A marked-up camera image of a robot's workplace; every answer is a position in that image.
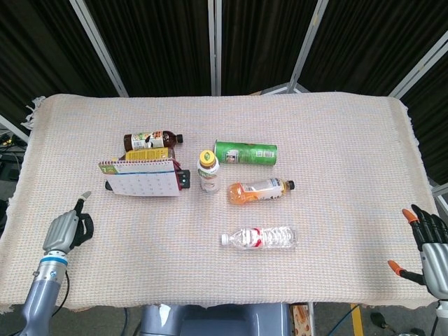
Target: brown bottle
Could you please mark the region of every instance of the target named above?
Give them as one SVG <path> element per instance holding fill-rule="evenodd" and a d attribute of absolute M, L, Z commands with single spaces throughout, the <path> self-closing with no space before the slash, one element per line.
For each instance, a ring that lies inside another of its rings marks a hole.
<path fill-rule="evenodd" d="M 142 148 L 174 147 L 176 144 L 183 143 L 183 137 L 182 134 L 175 135 L 173 132 L 155 131 L 126 134 L 123 142 L 128 152 Z"/>

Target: pringles can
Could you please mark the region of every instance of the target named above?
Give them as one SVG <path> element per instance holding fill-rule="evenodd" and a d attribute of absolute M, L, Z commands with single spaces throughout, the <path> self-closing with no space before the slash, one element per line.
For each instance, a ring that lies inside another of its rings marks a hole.
<path fill-rule="evenodd" d="M 215 155 L 221 163 L 273 166 L 277 161 L 277 146 L 216 140 Z"/>

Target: bottle cap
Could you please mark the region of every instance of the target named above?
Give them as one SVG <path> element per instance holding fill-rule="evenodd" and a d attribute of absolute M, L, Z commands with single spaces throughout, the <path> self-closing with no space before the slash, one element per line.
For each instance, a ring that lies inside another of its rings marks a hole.
<path fill-rule="evenodd" d="M 215 163 L 215 154 L 211 150 L 203 150 L 199 156 L 199 162 L 203 167 L 211 167 Z"/>
<path fill-rule="evenodd" d="M 222 234 L 221 235 L 221 245 L 228 245 L 228 244 L 229 244 L 229 235 Z"/>

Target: orange juice bottle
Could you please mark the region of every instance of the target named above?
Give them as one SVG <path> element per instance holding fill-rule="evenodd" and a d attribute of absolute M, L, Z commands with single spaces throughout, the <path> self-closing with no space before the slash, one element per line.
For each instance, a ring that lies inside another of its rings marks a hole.
<path fill-rule="evenodd" d="M 280 178 L 254 183 L 235 183 L 230 186 L 230 203 L 241 205 L 256 200 L 272 200 L 286 194 L 295 188 L 294 181 L 285 181 Z"/>

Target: floor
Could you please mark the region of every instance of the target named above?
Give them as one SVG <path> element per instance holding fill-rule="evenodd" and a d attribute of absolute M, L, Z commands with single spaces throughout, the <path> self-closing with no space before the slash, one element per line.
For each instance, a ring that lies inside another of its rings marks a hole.
<path fill-rule="evenodd" d="M 15 190 L 14 182 L 0 181 L 0 199 L 7 200 L 12 197 Z M 0 315 L 0 336 L 10 335 L 23 328 L 20 315 L 20 306 L 14 311 Z M 420 328 L 429 336 L 435 318 L 435 304 L 408 310 L 402 307 L 361 307 L 361 320 L 364 335 L 386 336 L 392 335 L 390 330 L 382 330 L 370 322 L 371 312 L 381 312 L 387 323 L 397 332 L 409 331 L 411 328 Z M 350 310 L 349 304 L 318 303 L 315 306 L 316 336 L 327 335 L 333 326 Z M 124 335 L 132 335 L 140 320 L 141 308 L 129 309 L 129 323 Z M 112 307 L 94 307 L 87 311 L 72 312 L 62 309 L 51 321 L 52 335 L 65 336 L 102 336 L 120 335 L 125 322 L 124 310 Z M 351 318 L 347 318 L 337 329 L 334 336 L 353 335 L 354 327 Z M 442 336 L 438 330 L 436 336 Z"/>

